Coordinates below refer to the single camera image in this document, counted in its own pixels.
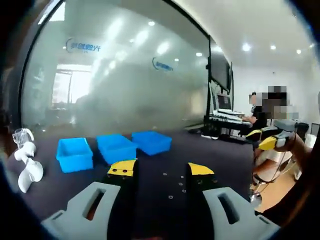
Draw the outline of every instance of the dark table surface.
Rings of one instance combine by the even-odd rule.
[[[172,137],[170,151],[154,156],[137,151],[136,237],[165,234],[165,239],[185,238],[187,203],[183,190],[188,162],[210,168],[220,185],[231,187],[246,199],[249,196],[253,169],[251,145],[207,139],[182,130],[165,134]],[[32,183],[27,193],[20,192],[41,221],[58,210],[66,210],[72,197],[107,173],[108,166],[103,162],[94,138],[87,138],[93,152],[94,169],[63,173],[56,160],[58,141],[58,137],[35,141],[37,151],[33,159],[42,164],[44,176],[40,182]],[[25,165],[11,155],[7,167],[18,176]]]

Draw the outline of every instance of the white ceiling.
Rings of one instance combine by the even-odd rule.
[[[307,28],[284,0],[174,0],[235,65],[299,68],[315,57]],[[249,52],[242,45],[252,46]]]

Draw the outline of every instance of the wooden floor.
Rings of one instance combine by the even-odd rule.
[[[281,175],[274,183],[270,183],[266,189],[261,186],[259,191],[262,196],[262,204],[255,210],[263,212],[277,204],[287,192],[295,185],[294,168]]]

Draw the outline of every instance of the blue logo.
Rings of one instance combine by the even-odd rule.
[[[65,50],[68,53],[73,53],[76,49],[82,50],[84,53],[88,53],[89,51],[94,52],[96,50],[99,52],[101,49],[101,46],[99,45],[93,45],[90,43],[83,42],[74,42],[73,39],[74,38],[71,37],[65,42]]]
[[[163,69],[166,71],[173,71],[174,69],[172,67],[170,67],[167,64],[161,63],[161,62],[155,62],[156,57],[152,58],[152,65],[155,69],[159,70],[159,69]]]

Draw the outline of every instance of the glass wall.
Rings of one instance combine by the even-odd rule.
[[[27,62],[22,124],[95,136],[201,122],[208,55],[207,37],[164,1],[67,0]]]

